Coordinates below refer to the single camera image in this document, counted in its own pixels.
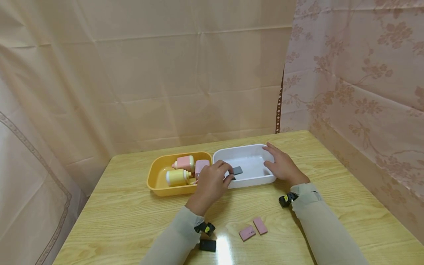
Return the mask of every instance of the left hand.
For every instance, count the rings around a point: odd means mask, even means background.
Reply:
[[[230,174],[224,179],[227,171]],[[227,191],[234,177],[234,171],[230,164],[218,160],[211,166],[205,166],[199,176],[196,192],[185,206],[194,214],[204,216],[209,207]]]

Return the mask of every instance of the right hand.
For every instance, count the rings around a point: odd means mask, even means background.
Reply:
[[[194,194],[189,198],[186,207],[196,215],[204,216],[212,206],[227,191],[234,177],[233,167],[218,160],[211,166],[203,167]]]
[[[311,182],[309,178],[300,171],[290,156],[269,142],[267,146],[262,147],[274,157],[274,163],[265,161],[264,165],[276,176],[278,179],[286,181],[290,187],[298,184]]]

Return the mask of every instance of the gray sleeve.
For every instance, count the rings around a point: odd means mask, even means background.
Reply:
[[[314,184],[293,186],[292,203],[318,265],[366,265],[358,245],[317,192]]]
[[[156,238],[140,265],[183,264],[190,251],[200,242],[200,233],[194,228],[203,221],[203,217],[184,206],[169,227]]]

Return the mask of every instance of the white tray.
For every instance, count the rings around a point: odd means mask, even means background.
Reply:
[[[262,147],[266,145],[245,145],[220,149],[213,155],[212,161],[229,163],[232,167],[241,167],[243,173],[236,175],[229,189],[268,184],[276,177],[264,166],[265,160],[274,162],[274,157]]]

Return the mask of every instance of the curtain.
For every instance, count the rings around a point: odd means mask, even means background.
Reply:
[[[50,264],[114,155],[270,134],[295,0],[0,1],[0,257]]]
[[[298,0],[277,117],[277,131],[311,130],[422,243],[423,18],[421,0]]]
[[[0,78],[0,263],[51,264],[85,201]]]

